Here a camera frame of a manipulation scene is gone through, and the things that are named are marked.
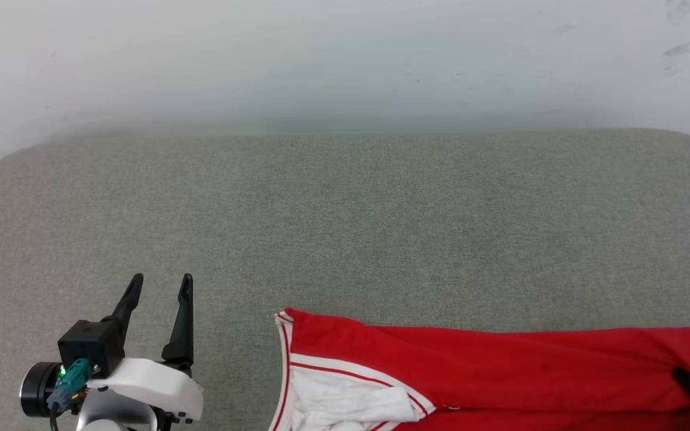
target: gray couch cushion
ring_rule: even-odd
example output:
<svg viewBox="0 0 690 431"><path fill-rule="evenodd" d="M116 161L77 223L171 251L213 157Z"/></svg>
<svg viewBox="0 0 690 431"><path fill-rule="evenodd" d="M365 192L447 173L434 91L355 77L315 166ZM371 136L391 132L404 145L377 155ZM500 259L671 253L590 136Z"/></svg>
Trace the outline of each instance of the gray couch cushion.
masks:
<svg viewBox="0 0 690 431"><path fill-rule="evenodd" d="M193 429L266 428L285 306L476 330L690 326L690 136L115 139L8 156L0 429L47 428L19 409L22 376L136 272L126 351L154 359L194 277Z"/></svg>

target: white wall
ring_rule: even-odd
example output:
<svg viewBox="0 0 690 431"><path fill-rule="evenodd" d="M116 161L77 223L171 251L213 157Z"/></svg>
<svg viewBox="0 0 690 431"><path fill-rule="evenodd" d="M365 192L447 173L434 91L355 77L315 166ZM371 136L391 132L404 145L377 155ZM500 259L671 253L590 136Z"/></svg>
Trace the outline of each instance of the white wall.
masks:
<svg viewBox="0 0 690 431"><path fill-rule="evenodd" d="M0 158L55 136L690 133L690 0L0 0Z"/></svg>

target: white robot part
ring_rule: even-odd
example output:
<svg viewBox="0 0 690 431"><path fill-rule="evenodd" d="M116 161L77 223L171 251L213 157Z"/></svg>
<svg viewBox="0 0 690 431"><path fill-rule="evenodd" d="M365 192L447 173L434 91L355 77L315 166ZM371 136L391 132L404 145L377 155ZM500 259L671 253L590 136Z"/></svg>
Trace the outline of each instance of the white robot part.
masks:
<svg viewBox="0 0 690 431"><path fill-rule="evenodd" d="M105 387L126 398L172 412L181 420L195 421L202 417L202 387L182 371L150 359L125 357L107 379L87 382L90 389L105 390Z"/></svg>
<svg viewBox="0 0 690 431"><path fill-rule="evenodd" d="M90 423L81 431L127 431L127 428L118 422L113 422L113 420L101 419Z"/></svg>

